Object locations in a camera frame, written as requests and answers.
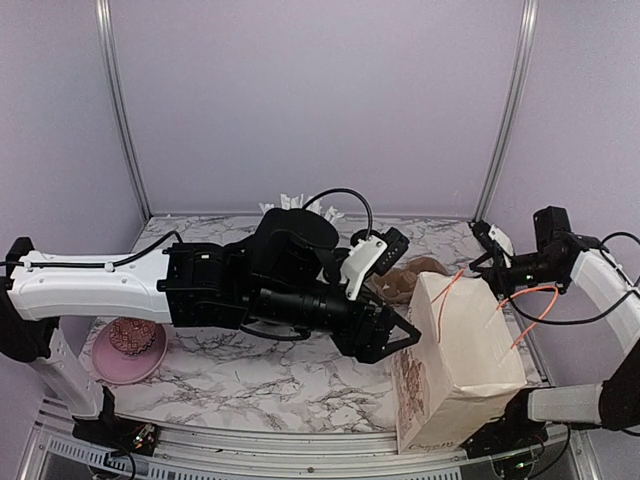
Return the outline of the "brown cardboard cup carrier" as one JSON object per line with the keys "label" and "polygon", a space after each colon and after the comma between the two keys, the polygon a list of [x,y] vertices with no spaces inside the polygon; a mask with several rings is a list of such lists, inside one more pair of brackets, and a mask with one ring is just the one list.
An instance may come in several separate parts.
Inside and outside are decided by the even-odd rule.
{"label": "brown cardboard cup carrier", "polygon": [[447,269],[438,260],[423,256],[409,261],[402,268],[392,268],[382,276],[374,274],[369,280],[369,285],[388,303],[408,304],[418,276],[423,272],[435,272],[448,276]]}

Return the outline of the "kraft paper bag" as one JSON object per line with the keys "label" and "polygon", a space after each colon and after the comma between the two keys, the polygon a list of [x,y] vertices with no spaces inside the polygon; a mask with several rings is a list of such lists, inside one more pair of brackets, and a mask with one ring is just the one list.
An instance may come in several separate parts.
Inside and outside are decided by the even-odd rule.
{"label": "kraft paper bag", "polygon": [[543,380],[482,279],[423,272],[409,304],[419,342],[391,358],[399,453],[447,452]]}

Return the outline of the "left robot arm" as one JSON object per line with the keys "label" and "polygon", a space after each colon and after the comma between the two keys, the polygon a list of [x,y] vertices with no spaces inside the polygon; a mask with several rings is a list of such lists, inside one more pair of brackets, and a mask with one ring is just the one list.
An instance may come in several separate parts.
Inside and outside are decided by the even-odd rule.
{"label": "left robot arm", "polygon": [[256,322],[286,325],[295,340],[325,332],[342,355],[373,364],[421,337],[366,286],[408,246],[397,229],[366,227],[341,247],[336,228],[311,203],[268,209],[255,231],[234,243],[189,243],[171,231],[124,258],[45,254],[21,237],[2,262],[1,351],[38,371],[79,429],[116,445],[126,422],[110,390],[69,356],[62,317],[243,332]]}

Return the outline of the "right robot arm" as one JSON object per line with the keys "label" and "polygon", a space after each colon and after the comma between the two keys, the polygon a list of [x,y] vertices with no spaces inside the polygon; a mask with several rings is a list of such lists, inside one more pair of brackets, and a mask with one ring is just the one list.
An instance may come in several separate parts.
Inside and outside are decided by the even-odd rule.
{"label": "right robot arm", "polygon": [[583,429],[605,429],[629,436],[639,434],[639,282],[617,263],[604,240],[572,230],[566,209],[548,206],[533,215],[536,249],[517,254],[510,238],[484,220],[472,221],[471,232],[484,253],[470,269],[494,295],[510,304],[532,324],[541,319],[515,303],[527,288],[538,287],[563,295],[579,288],[597,308],[596,315],[557,320],[557,327],[606,321],[613,330],[623,359],[606,380],[566,387],[527,388],[510,414],[501,419],[495,438],[515,448],[529,437],[535,424],[561,423]]}

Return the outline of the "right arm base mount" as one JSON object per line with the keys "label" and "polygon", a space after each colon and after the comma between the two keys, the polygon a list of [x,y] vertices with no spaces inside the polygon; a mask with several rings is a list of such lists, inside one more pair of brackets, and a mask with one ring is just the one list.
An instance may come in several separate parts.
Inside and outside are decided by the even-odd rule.
{"label": "right arm base mount", "polygon": [[548,439],[546,423],[528,417],[528,400],[533,391],[534,388],[522,389],[507,403],[501,417],[486,423],[460,445],[468,459],[505,453]]}

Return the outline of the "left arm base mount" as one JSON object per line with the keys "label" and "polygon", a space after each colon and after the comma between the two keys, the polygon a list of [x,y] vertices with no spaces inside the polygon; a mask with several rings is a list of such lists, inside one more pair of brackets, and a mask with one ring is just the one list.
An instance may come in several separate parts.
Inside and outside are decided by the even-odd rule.
{"label": "left arm base mount", "polygon": [[154,454],[160,427],[151,422],[121,417],[115,413],[115,397],[102,387],[103,400],[96,419],[73,416],[72,435],[80,440],[104,447],[122,448],[126,453],[144,456]]}

